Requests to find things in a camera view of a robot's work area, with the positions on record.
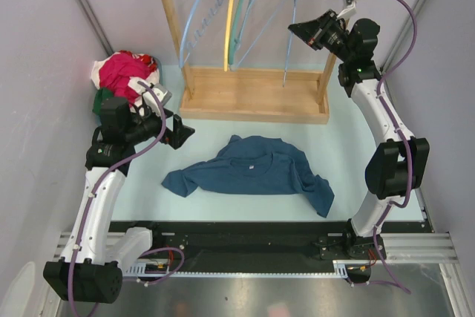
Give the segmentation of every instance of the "green cloth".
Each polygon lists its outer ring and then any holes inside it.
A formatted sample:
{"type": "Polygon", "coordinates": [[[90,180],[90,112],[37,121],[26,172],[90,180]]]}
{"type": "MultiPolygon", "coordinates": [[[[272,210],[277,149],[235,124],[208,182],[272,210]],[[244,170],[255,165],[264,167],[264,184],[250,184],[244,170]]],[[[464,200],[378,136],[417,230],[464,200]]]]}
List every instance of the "green cloth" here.
{"type": "Polygon", "coordinates": [[[100,115],[102,102],[104,102],[107,98],[112,98],[113,96],[114,94],[110,89],[100,88],[94,97],[94,104],[92,106],[93,113],[100,115]]]}

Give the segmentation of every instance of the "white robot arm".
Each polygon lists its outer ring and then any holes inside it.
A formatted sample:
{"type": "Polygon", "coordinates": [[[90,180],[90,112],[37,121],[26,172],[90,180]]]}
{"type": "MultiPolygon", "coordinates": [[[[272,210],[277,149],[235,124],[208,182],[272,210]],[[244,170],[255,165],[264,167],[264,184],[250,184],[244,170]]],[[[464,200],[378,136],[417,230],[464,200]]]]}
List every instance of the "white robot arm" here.
{"type": "Polygon", "coordinates": [[[380,233],[393,206],[407,204],[407,188],[420,186],[429,153],[427,140],[416,139],[407,129],[381,85],[381,74],[372,60],[379,26],[359,19],[347,30],[347,20],[356,13],[355,3],[344,0],[345,8],[338,15],[328,10],[315,20],[289,26],[314,50],[325,47],[343,61],[338,81],[361,110],[377,146],[365,172],[368,193],[350,220],[348,231],[353,240],[370,238],[375,228],[380,233]]]}
{"type": "Polygon", "coordinates": [[[152,232],[143,227],[130,228],[109,249],[106,241],[130,160],[140,154],[135,153],[134,146],[157,137],[149,147],[159,140],[177,149],[194,133],[193,128],[182,124],[179,116],[159,109],[158,102],[162,107],[170,96],[161,85],[147,86],[147,93],[142,96],[144,104],[135,114],[126,98],[109,98],[102,103],[101,126],[95,130],[86,154],[88,170],[76,222],[59,261],[47,262],[43,270],[46,281],[62,299],[68,300],[68,293],[73,290],[74,301],[114,302],[122,285],[122,271],[151,248],[152,232]],[[173,130],[164,126],[171,116],[173,130]],[[68,286],[71,272],[73,289],[68,286]]]}

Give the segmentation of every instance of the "light blue table surface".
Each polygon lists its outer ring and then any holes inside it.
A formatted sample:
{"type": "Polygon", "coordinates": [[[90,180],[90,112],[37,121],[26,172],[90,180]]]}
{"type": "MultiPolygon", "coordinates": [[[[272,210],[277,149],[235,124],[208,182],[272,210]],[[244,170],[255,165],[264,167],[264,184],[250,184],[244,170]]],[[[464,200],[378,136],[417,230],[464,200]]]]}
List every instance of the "light blue table surface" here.
{"type": "MultiPolygon", "coordinates": [[[[183,93],[181,72],[177,66],[163,66],[163,73],[164,84],[174,95],[166,107],[177,112],[183,93]]],[[[132,162],[112,219],[329,221],[351,218],[366,195],[364,169],[376,146],[363,115],[339,86],[336,72],[328,95],[330,120],[327,125],[184,120],[196,133],[176,151],[159,144],[132,162]],[[222,195],[198,189],[183,198],[161,186],[170,171],[215,157],[233,134],[280,137],[305,151],[314,174],[328,179],[335,192],[328,217],[318,216],[303,195],[222,195]]],[[[136,150],[149,142],[137,146],[136,150]]],[[[393,209],[389,216],[389,220],[422,219],[414,192],[406,209],[393,209]]]]}

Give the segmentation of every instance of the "pile of clothes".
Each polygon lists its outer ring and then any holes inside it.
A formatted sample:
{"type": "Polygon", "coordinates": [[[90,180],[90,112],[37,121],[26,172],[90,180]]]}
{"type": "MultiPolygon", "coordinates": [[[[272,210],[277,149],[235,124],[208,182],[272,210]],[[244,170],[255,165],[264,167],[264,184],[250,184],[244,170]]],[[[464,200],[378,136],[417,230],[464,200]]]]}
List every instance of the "pile of clothes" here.
{"type": "Polygon", "coordinates": [[[101,103],[110,97],[125,97],[131,110],[142,105],[143,86],[138,81],[156,85],[160,82],[160,63],[152,56],[121,50],[104,61],[95,61],[91,80],[97,88],[93,112],[99,114],[101,103]]]}

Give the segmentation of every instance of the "gray wall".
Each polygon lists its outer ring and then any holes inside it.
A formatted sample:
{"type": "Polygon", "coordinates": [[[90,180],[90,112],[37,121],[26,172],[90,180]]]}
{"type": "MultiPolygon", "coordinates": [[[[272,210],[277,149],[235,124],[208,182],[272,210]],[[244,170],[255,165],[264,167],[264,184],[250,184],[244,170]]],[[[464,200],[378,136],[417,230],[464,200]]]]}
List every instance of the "gray wall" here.
{"type": "Polygon", "coordinates": [[[428,0],[413,54],[388,82],[402,119],[429,140],[422,192],[475,298],[474,25],[474,0],[428,0]]]}
{"type": "MultiPolygon", "coordinates": [[[[115,49],[127,48],[132,51],[145,51],[157,56],[164,65],[177,64],[173,51],[173,42],[170,37],[160,0],[89,0],[99,21],[104,28],[111,45],[115,49]]],[[[178,18],[182,28],[186,23],[194,0],[174,0],[178,18]]],[[[240,59],[253,39],[260,33],[267,18],[273,13],[280,0],[257,0],[255,11],[249,17],[243,45],[236,58],[240,59]]],[[[192,29],[214,4],[215,0],[203,0],[199,6],[192,29]]],[[[225,5],[213,18],[206,35],[201,39],[190,57],[195,65],[222,65],[223,64],[223,37],[226,20],[225,5]]],[[[283,10],[275,17],[274,22],[263,33],[259,42],[252,49],[243,67],[269,66],[283,67],[286,56],[288,39],[287,26],[292,20],[293,1],[288,0],[283,10]]],[[[296,21],[303,22],[314,19],[333,8],[335,11],[342,7],[341,0],[299,0],[297,4],[296,21]]],[[[358,3],[358,16],[369,16],[375,19],[381,27],[380,52],[376,55],[379,63],[385,58],[393,40],[395,39],[405,13],[394,1],[361,0],[358,3]]],[[[323,64],[328,56],[326,50],[319,52],[308,51],[302,41],[293,41],[290,58],[291,65],[323,64]]]]}
{"type": "Polygon", "coordinates": [[[89,73],[105,54],[75,0],[0,0],[0,9],[0,304],[32,261],[32,316],[43,265],[81,200],[89,73]]]}

